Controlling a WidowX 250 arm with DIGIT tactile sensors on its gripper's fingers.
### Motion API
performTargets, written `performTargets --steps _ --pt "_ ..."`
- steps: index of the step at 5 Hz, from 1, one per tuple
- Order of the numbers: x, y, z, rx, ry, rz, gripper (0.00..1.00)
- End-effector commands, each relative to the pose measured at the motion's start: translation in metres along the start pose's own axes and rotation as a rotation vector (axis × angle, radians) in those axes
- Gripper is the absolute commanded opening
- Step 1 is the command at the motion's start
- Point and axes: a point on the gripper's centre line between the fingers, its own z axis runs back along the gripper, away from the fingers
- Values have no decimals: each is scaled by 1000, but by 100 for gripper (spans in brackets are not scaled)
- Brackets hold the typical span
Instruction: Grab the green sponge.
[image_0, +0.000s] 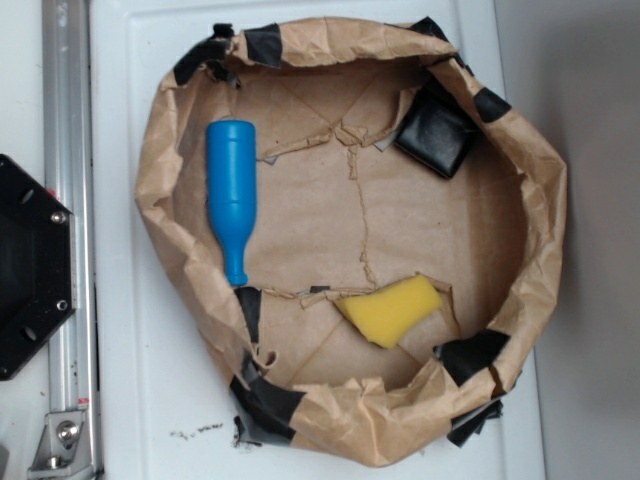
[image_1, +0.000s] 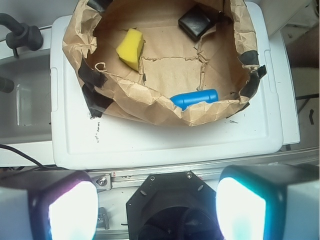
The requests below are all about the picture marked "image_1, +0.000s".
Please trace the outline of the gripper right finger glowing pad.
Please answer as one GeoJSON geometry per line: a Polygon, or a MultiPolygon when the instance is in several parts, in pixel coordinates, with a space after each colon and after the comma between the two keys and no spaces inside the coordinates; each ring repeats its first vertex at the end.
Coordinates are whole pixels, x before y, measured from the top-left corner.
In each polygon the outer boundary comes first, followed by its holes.
{"type": "Polygon", "coordinates": [[[221,172],[215,206],[226,240],[318,240],[320,168],[229,165],[221,172]]]}

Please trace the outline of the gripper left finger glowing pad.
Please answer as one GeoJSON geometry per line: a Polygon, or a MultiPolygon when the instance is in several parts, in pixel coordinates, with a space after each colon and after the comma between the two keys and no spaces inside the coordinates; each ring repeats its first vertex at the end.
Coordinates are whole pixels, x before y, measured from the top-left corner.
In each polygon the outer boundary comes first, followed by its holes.
{"type": "Polygon", "coordinates": [[[98,192],[81,170],[6,171],[0,175],[2,240],[92,240],[98,192]]]}

